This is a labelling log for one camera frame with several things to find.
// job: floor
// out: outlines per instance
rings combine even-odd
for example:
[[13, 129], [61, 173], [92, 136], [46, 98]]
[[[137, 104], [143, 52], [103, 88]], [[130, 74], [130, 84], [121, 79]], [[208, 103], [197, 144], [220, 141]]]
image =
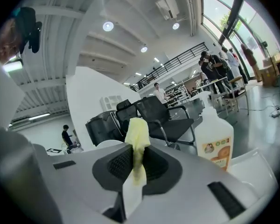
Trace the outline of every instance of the floor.
[[[223, 107], [218, 107], [219, 117], [228, 121], [234, 127], [234, 145], [232, 157], [240, 156], [258, 148], [262, 151], [267, 162], [278, 178], [280, 173], [280, 116], [270, 117], [274, 111], [273, 105], [280, 106], [280, 90], [278, 87], [264, 88], [261, 83], [249, 82], [246, 86], [249, 99], [250, 114], [247, 115], [245, 97], [239, 99], [239, 112], [234, 111], [226, 115]], [[193, 127], [202, 122], [198, 116], [202, 112], [201, 101], [185, 103], [189, 115], [195, 120]], [[183, 110], [172, 111], [173, 119], [186, 118]], [[191, 131], [188, 130], [181, 140], [191, 140]], [[183, 152], [193, 153], [193, 147], [180, 145]]]

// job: tree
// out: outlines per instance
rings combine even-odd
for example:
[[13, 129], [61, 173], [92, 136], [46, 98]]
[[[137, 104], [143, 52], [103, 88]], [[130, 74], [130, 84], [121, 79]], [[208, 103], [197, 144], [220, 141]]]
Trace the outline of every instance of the tree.
[[[225, 25], [226, 25], [226, 23], [227, 23], [227, 20], [228, 20], [228, 18], [229, 18], [229, 15], [230, 15], [230, 11], [228, 12], [228, 14], [225, 14], [225, 15], [223, 16], [223, 18], [220, 19], [220, 29], [221, 29], [221, 31], [224, 30], [224, 27], [225, 27]], [[242, 25], [242, 22], [241, 22], [241, 20], [239, 20], [239, 21], [237, 22], [237, 24], [236, 24], [234, 30], [235, 30], [235, 31], [238, 31], [239, 28], [241, 27], [241, 25]], [[234, 33], [232, 33], [232, 34], [230, 35], [229, 38], [232, 39], [233, 36], [234, 36]]]

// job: plastic bottle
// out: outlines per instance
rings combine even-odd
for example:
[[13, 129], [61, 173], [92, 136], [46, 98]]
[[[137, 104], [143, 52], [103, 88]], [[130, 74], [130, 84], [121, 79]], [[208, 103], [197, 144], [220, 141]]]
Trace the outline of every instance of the plastic bottle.
[[203, 121], [195, 128], [197, 151], [199, 156], [227, 171], [232, 156], [234, 131], [232, 125], [218, 117], [217, 111], [209, 105], [209, 95], [209, 91], [203, 91], [192, 98], [200, 98], [204, 103]]

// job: yellow cloth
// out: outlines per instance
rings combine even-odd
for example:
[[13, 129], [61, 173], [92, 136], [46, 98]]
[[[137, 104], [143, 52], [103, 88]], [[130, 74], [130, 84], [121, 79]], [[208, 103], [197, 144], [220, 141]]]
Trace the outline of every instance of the yellow cloth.
[[126, 143], [133, 146], [133, 177], [134, 183], [146, 179], [145, 169], [142, 165], [144, 148], [150, 145], [147, 122], [140, 118], [131, 118], [126, 134]]

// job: railing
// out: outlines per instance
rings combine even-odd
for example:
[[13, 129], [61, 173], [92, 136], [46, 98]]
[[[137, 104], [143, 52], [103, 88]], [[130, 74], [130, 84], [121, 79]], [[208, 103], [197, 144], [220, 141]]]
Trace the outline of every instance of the railing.
[[208, 51], [208, 48], [205, 46], [204, 42], [190, 48], [189, 50], [186, 50], [185, 52], [179, 54], [178, 56], [174, 57], [170, 61], [166, 62], [163, 66], [154, 69], [153, 72], [149, 73], [148, 75], [146, 75], [145, 78], [138, 81], [136, 85], [131, 87], [131, 89], [135, 91], [142, 89], [149, 83], [165, 75], [166, 73], [170, 72], [176, 67], [192, 60], [197, 56], [200, 56], [201, 52], [204, 50]]

